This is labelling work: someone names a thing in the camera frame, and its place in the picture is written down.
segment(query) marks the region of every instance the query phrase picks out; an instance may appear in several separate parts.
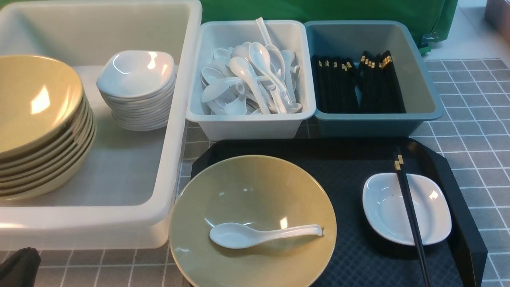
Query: white plastic tray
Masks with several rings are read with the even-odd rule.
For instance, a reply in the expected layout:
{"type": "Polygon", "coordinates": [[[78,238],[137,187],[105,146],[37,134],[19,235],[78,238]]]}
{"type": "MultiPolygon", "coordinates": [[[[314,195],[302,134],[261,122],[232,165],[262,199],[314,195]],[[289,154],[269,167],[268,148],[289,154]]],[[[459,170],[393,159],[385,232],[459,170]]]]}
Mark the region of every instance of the white plastic tray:
{"type": "Polygon", "coordinates": [[[98,125],[90,155],[67,184],[0,205],[0,250],[166,242],[201,11],[198,0],[26,2],[0,11],[0,55],[45,55],[73,66],[98,125]],[[130,132],[113,122],[95,81],[124,50],[167,52],[180,65],[166,130],[130,132]]]}
{"type": "Polygon", "coordinates": [[[312,66],[304,25],[293,20],[270,20],[266,25],[275,46],[296,54],[294,64],[300,66],[296,98],[303,109],[295,114],[210,115],[211,110],[200,100],[203,93],[200,72],[212,61],[213,51],[247,41],[264,41],[255,20],[208,22],[200,27],[186,118],[198,123],[210,140],[293,138],[301,122],[315,113],[312,66]]]}

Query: blue container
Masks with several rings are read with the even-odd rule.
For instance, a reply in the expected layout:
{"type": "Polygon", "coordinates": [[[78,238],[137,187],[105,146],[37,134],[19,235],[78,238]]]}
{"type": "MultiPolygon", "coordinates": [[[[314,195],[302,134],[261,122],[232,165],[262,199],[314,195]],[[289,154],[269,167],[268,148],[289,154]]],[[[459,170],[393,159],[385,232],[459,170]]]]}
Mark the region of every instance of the blue container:
{"type": "Polygon", "coordinates": [[[394,21],[311,21],[307,29],[310,56],[361,58],[391,52],[407,113],[336,114],[317,109],[324,137],[409,136],[424,121],[444,111],[423,59],[409,30],[394,21]]]}

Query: green bag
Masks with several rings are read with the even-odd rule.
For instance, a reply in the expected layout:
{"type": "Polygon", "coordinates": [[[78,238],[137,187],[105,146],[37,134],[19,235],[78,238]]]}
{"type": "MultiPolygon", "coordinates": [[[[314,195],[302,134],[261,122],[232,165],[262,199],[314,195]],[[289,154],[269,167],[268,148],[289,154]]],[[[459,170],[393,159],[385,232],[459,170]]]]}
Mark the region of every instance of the green bag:
{"type": "Polygon", "coordinates": [[[208,21],[293,19],[393,20],[407,26],[418,47],[448,37],[457,0],[201,0],[208,21]]]}

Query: black serving tray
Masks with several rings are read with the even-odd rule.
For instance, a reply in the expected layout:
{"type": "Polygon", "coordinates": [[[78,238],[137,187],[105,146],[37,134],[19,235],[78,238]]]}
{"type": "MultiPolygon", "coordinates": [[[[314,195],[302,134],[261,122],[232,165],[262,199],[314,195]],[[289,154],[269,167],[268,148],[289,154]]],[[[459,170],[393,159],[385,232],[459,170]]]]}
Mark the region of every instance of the black serving tray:
{"type": "Polygon", "coordinates": [[[224,140],[193,164],[191,177],[227,158],[260,154],[288,160],[310,173],[335,210],[338,234],[333,256],[312,286],[423,286],[414,247],[392,243],[368,224],[362,206],[365,181],[394,172],[393,152],[402,148],[409,173],[434,180],[452,216],[447,240],[425,247],[432,285],[481,286],[487,248],[447,160],[409,138],[224,140]]]}

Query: grid-patterned tablecloth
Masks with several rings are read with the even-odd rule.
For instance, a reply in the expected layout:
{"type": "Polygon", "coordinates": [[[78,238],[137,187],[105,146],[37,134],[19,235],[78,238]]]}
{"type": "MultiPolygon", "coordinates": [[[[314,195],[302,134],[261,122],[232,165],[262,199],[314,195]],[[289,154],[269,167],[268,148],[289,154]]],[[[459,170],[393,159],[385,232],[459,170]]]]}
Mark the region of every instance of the grid-patterned tablecloth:
{"type": "MultiPolygon", "coordinates": [[[[413,138],[445,156],[489,249],[483,287],[510,287],[510,69],[499,59],[427,61],[446,107],[413,138]]],[[[296,137],[317,137],[314,119],[296,137]]],[[[179,190],[211,146],[189,123],[179,190]]],[[[8,252],[0,252],[0,260],[8,252]]],[[[168,245],[158,249],[42,251],[36,287],[188,287],[168,245]]]]}

